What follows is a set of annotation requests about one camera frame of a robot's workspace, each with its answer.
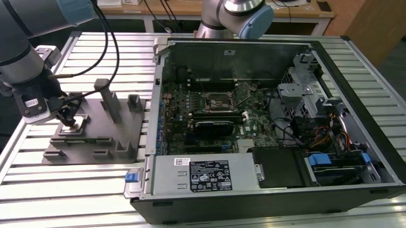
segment black cable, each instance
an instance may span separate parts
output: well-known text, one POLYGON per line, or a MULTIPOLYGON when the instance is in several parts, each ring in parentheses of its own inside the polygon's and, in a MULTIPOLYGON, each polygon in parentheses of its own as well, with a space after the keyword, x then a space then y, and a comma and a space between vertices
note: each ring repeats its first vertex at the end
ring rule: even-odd
POLYGON ((106 56, 106 53, 107 53, 107 48, 108 48, 108 32, 106 30, 106 25, 104 25, 104 22, 103 22, 102 15, 100 15, 100 13, 98 11, 96 11, 96 14, 98 14, 98 17, 99 17, 99 19, 102 21, 102 27, 103 27, 104 39, 106 39, 104 50, 102 52, 102 55, 100 55, 98 61, 95 62, 95 64, 88 69, 86 69, 84 71, 82 71, 82 72, 79 72, 76 74, 71 74, 71 75, 51 75, 50 78, 71 78, 71 77, 76 77, 76 76, 84 75, 88 71, 91 71, 99 65, 99 63, 104 59, 104 56, 106 56))
POLYGON ((283 146, 294 146, 294 145, 297 145, 298 143, 297 143, 297 144, 285 144, 285 141, 295 141, 294 139, 287 139, 287 138, 286 138, 286 129, 287 129, 287 128, 293 128, 293 127, 291 127, 290 125, 287 125, 287 126, 283 128, 283 137, 282 137, 282 139, 278 139, 278 140, 282 140, 282 143, 281 143, 281 144, 282 144, 283 146))
POLYGON ((301 139, 298 139, 291 133, 289 133, 281 126, 278 126, 278 124, 275 124, 275 120, 279 120, 279 119, 283 119, 283 120, 289 120, 289 118, 283 118, 283 117, 278 117, 275 119, 271 119, 271 122, 273 122, 273 125, 285 133, 287 134, 289 137, 291 137, 295 142, 298 143, 299 146, 307 148, 306 144, 301 141, 301 139))
POLYGON ((147 3, 147 0, 145 0, 145 3, 146 3, 146 6, 147 6, 147 8, 149 8, 149 11, 150 11, 150 13, 151 13, 154 19, 157 20, 157 23, 159 24, 159 26, 163 27, 165 30, 166 30, 169 33, 173 33, 173 30, 171 30, 167 26, 163 25, 163 23, 161 22, 161 20, 157 18, 155 14, 153 13, 153 10, 151 10, 151 8, 150 8, 150 5, 149 5, 149 3, 147 3))
POLYGON ((285 7, 287 7, 287 11, 289 11, 289 13, 290 13, 290 23, 291 23, 291 21, 293 21, 293 14, 291 14, 291 7, 289 6, 289 5, 286 5, 286 3, 282 1, 282 3, 283 3, 283 5, 285 5, 285 7))
POLYGON ((267 101, 267 104, 266 104, 266 109, 269 109, 269 106, 271 105, 271 99, 275 98, 275 97, 278 97, 278 93, 277 93, 277 96, 274 96, 274 93, 277 92, 277 90, 278 90, 278 88, 275 88, 273 90, 273 92, 270 92, 271 96, 269 97, 269 101, 267 101))
POLYGON ((174 16, 174 19, 175 19, 175 22, 177 22, 177 24, 178 24, 178 26, 179 26, 179 29, 182 30, 181 22, 178 21, 178 18, 177 18, 177 16, 175 16, 175 13, 174 13, 174 11, 173 11, 173 9, 171 9, 171 6, 170 6, 170 4, 167 3, 167 1, 169 1, 169 0, 165 0, 165 3, 166 3, 166 5, 167 5, 167 8, 169 8, 170 11, 171 11, 171 14, 173 14, 173 16, 174 16))
POLYGON ((161 1, 161 4, 162 4, 162 6, 163 6, 163 8, 165 8, 165 10, 166 10, 166 14, 167 14, 167 16, 169 16, 169 18, 170 18, 170 22, 171 22, 174 31, 177 32, 177 26, 175 26, 175 24, 174 24, 171 14, 170 14, 170 12, 169 12, 167 9, 166 9, 166 4, 165 4, 163 0, 159 0, 159 1, 161 1))
POLYGON ((112 28, 111 28, 111 26, 110 26, 110 23, 108 23, 108 21, 107 21, 107 18, 106 18, 106 16, 104 16, 103 12, 102 12, 102 9, 99 8, 99 6, 98 6, 96 4, 94 4, 94 7, 95 7, 95 10, 96 10, 98 15, 102 16, 102 18, 103 18, 102 21, 103 21, 103 23, 104 23, 104 26, 107 27, 110 33, 112 34, 114 45, 115 45, 115 52, 116 52, 115 70, 114 70, 112 77, 111 77, 111 79, 108 80, 108 83, 107 83, 104 86, 102 86, 99 89, 95 89, 94 91, 91 91, 91 92, 88 92, 88 93, 86 93, 86 94, 83 94, 83 95, 79 95, 79 96, 75 96, 75 97, 67 99, 67 100, 64 101, 66 104, 70 103, 70 102, 72 102, 72 101, 75 101, 75 100, 79 100, 79 99, 84 98, 86 96, 88 96, 88 95, 91 95, 91 94, 95 94, 95 93, 100 92, 100 91, 104 90, 104 89, 107 89, 107 88, 110 87, 110 84, 112 83, 112 81, 114 81, 114 79, 115 79, 115 76, 116 76, 116 73, 118 73, 119 67, 120 67, 120 51, 119 51, 119 44, 118 44, 116 38, 115 38, 115 33, 114 33, 114 31, 112 31, 112 28))

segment black wire bundle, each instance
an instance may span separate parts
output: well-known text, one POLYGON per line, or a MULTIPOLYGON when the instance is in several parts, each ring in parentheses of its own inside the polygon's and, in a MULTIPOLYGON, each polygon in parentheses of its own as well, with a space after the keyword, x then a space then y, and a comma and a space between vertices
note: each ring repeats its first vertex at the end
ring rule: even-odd
POLYGON ((275 119, 271 119, 271 124, 273 124, 273 126, 275 126, 275 127, 283 132, 283 140, 287 140, 287 139, 285 139, 285 137, 286 137, 286 135, 287 135, 289 137, 293 138, 293 140, 297 142, 297 144, 298 144, 301 147, 307 148, 305 142, 302 142, 301 139, 298 139, 298 137, 295 137, 290 132, 287 132, 287 130, 286 130, 287 127, 286 127, 286 128, 282 128, 278 124, 275 124, 275 120, 279 120, 279 119, 282 119, 282 120, 285 120, 285 121, 291 121, 291 120, 290 120, 289 118, 283 118, 283 117, 278 117, 278 118, 275 118, 275 119))
POLYGON ((147 6, 147 8, 149 8, 149 11, 150 11, 150 13, 151 13, 151 15, 153 15, 153 17, 154 17, 157 23, 159 24, 159 26, 163 27, 165 30, 166 30, 169 33, 173 33, 173 30, 171 30, 167 26, 165 26, 165 24, 162 23, 162 21, 161 21, 161 20, 158 19, 158 17, 155 16, 155 14, 154 14, 154 12, 153 12, 153 10, 151 10, 151 8, 150 8, 150 5, 149 5, 147 0, 145 0, 145 2, 146 2, 146 6, 147 6))
POLYGON ((80 75, 84 75, 88 71, 91 71, 98 65, 99 63, 102 62, 102 60, 104 59, 104 56, 106 56, 106 53, 107 53, 107 48, 108 48, 108 32, 106 30, 106 25, 104 25, 104 22, 103 22, 103 17, 102 17, 102 14, 98 10, 96 11, 96 14, 98 14, 98 17, 102 21, 102 27, 103 27, 103 32, 104 32, 104 40, 106 40, 106 43, 104 43, 104 50, 102 52, 102 55, 98 59, 98 61, 95 62, 95 64, 87 68, 84 71, 79 72, 79 73, 75 73, 75 74, 70 74, 70 75, 51 75, 50 78, 71 78, 71 77, 76 77, 76 76, 80 76, 80 75))
POLYGON ((177 26, 179 26, 179 28, 181 28, 181 23, 179 23, 178 18, 177 18, 175 14, 174 14, 174 11, 173 11, 173 9, 171 9, 171 6, 170 6, 170 4, 167 3, 169 0, 159 0, 159 1, 161 1, 161 4, 162 4, 162 6, 163 6, 163 8, 165 8, 165 10, 166 10, 166 14, 167 14, 167 16, 169 16, 169 18, 170 18, 170 21, 171 21, 171 25, 173 25, 174 31, 178 32, 178 31, 177 31, 177 26))
POLYGON ((110 84, 112 83, 112 81, 114 81, 114 79, 115 79, 116 73, 118 73, 118 71, 119 71, 119 66, 120 66, 120 51, 119 51, 119 44, 118 44, 116 38, 115 38, 115 33, 114 33, 114 31, 112 31, 112 28, 111 28, 111 26, 110 26, 110 23, 108 23, 108 21, 107 21, 107 18, 106 18, 106 16, 104 16, 103 12, 102 12, 102 9, 99 8, 99 6, 98 6, 95 3, 94 3, 94 7, 95 7, 96 14, 98 14, 98 16, 99 16, 99 18, 100 18, 100 20, 102 20, 102 23, 103 23, 103 29, 104 29, 104 35, 106 35, 106 47, 104 47, 104 50, 106 50, 107 47, 108 47, 108 32, 110 32, 111 35, 112 35, 114 45, 115 45, 115 52, 116 52, 115 70, 114 70, 112 77, 111 77, 111 79, 108 80, 108 83, 107 83, 104 86, 102 86, 100 88, 95 89, 94 91, 91 91, 91 92, 88 92, 88 93, 86 93, 86 94, 83 94, 83 95, 79 95, 79 96, 75 96, 75 97, 67 99, 67 100, 64 101, 66 104, 70 103, 70 102, 72 102, 72 101, 80 100, 80 99, 84 98, 86 96, 88 96, 88 95, 91 95, 91 94, 95 94, 95 93, 100 92, 102 90, 104 90, 106 88, 108 88, 108 87, 110 87, 110 84))

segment wooden table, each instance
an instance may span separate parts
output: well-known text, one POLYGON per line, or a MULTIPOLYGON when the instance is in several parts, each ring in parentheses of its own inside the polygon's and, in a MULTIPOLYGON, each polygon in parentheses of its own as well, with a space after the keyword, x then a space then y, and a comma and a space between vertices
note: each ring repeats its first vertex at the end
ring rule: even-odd
MULTIPOLYGON (((159 0, 147 0, 149 5, 158 19, 169 19, 165 8, 159 0)), ((198 1, 170 0, 169 4, 179 20, 201 20, 202 3, 198 1)), ((275 10, 274 22, 314 23, 315 28, 311 35, 322 36, 330 20, 335 17, 334 12, 325 12, 319 9, 317 0, 298 7, 278 7, 273 1, 267 1, 275 10)), ((141 5, 123 5, 120 8, 103 9, 110 19, 142 19, 145 21, 146 32, 154 32, 154 17, 149 11, 145 1, 141 5)))

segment robotic arm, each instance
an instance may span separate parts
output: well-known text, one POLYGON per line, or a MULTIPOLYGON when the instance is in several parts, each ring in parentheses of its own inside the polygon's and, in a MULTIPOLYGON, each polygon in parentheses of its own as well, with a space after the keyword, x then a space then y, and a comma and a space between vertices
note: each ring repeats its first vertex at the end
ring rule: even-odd
POLYGON ((68 108, 52 107, 66 93, 28 39, 94 19, 91 0, 0 0, 0 81, 12 87, 26 122, 55 116, 66 125, 75 120, 68 108))
MULTIPOLYGON (((259 38, 273 21, 265 0, 205 0, 199 38, 259 38)), ((94 19, 96 0, 0 0, 0 81, 12 88, 28 124, 75 124, 80 101, 67 94, 28 39, 94 19)))
POLYGON ((205 0, 198 38, 258 39, 266 33, 274 10, 266 0, 205 0))

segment open computer chassis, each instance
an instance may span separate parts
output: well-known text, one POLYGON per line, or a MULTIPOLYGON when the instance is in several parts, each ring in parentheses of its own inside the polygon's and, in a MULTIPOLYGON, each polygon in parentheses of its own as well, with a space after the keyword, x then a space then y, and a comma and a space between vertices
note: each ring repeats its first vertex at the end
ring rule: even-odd
POLYGON ((155 43, 146 167, 126 185, 149 223, 334 213, 401 194, 405 162, 319 42, 155 43))

